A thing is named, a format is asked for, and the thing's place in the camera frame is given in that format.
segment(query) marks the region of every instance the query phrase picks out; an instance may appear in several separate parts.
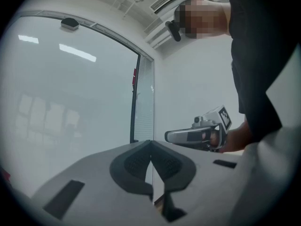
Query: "white wall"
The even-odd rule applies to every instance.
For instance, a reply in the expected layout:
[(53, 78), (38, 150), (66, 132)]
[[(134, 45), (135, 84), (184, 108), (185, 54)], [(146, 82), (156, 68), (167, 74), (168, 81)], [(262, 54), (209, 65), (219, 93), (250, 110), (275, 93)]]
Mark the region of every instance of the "white wall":
[[(231, 42), (227, 35), (202, 40), (170, 40), (162, 48), (163, 64), (156, 67), (155, 139), (168, 130), (190, 128), (193, 118), (224, 104), (231, 128), (244, 121), (238, 113), (238, 95), (231, 70)], [(154, 199), (164, 192), (153, 172)]]

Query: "black strip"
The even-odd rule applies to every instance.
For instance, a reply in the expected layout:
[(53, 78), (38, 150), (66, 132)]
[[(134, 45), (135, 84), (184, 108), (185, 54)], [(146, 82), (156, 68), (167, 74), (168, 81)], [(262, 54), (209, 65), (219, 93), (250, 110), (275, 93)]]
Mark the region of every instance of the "black strip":
[(181, 41), (181, 36), (179, 34), (180, 28), (174, 22), (174, 20), (171, 22), (167, 21), (165, 23), (165, 26), (167, 27), (169, 33), (171, 34), (171, 36), (173, 37), (174, 40), (176, 40), (177, 42)]
[(187, 141), (203, 141), (203, 132), (188, 132)]
[(224, 160), (215, 160), (213, 163), (227, 168), (235, 168), (237, 165), (237, 163), (235, 162), (224, 161)]
[(82, 182), (71, 180), (43, 209), (53, 217), (62, 219), (84, 185)]
[(162, 216), (165, 217), (168, 222), (173, 222), (186, 214), (184, 210), (174, 206), (170, 193), (164, 194)]
[(138, 74), (139, 74), (139, 64), (141, 55), (138, 54), (137, 66), (136, 66), (136, 76), (135, 76), (135, 87), (133, 90), (132, 99), (132, 112), (131, 112), (131, 130), (130, 130), (130, 143), (135, 142), (134, 132), (135, 132), (135, 112), (136, 112), (136, 97), (137, 97), (137, 84), (138, 84)]

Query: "person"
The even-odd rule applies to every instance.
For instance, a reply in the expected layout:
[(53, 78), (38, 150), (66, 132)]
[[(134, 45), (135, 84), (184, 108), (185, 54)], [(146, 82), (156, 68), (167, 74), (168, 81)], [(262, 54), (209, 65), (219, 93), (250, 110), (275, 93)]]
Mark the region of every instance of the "person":
[[(279, 6), (287, 13), (285, 17), (275, 9)], [(239, 112), (245, 114), (245, 120), (239, 128), (228, 132), (227, 143), (220, 152), (242, 150), (281, 128), (265, 92), (297, 44), (297, 38), (288, 36), (294, 27), (285, 20), (293, 16), (293, 8), (289, 6), (278, 0), (229, 0), (228, 3), (187, 0), (174, 11), (175, 23), (189, 38), (227, 34), (233, 39), (231, 66)], [(218, 144), (218, 133), (212, 133), (211, 144)]]

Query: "black shirt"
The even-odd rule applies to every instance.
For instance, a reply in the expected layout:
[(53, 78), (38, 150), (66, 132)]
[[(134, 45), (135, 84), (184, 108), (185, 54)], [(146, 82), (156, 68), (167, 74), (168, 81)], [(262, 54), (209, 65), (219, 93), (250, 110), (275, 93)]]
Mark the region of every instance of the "black shirt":
[(297, 44), (297, 36), (291, 34), (293, 11), (286, 0), (230, 0), (230, 4), (239, 112), (246, 115), (253, 140), (259, 141), (281, 127), (266, 91)]

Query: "handheld device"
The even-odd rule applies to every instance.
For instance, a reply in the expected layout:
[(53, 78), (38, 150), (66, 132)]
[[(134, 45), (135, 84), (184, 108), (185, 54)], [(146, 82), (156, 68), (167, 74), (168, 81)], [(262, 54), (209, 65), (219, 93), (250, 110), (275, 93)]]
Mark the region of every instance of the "handheld device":
[[(184, 147), (216, 152), (225, 145), (231, 124), (225, 106), (221, 105), (202, 116), (195, 117), (189, 129), (167, 131), (165, 140)], [(214, 146), (210, 144), (210, 138), (216, 128), (218, 128), (219, 143)]]
[(176, 40), (177, 42), (181, 41), (181, 36), (179, 33), (180, 28), (174, 20), (172, 20), (171, 22), (167, 21), (165, 23), (165, 26), (167, 27), (170, 35), (173, 37), (174, 40)]

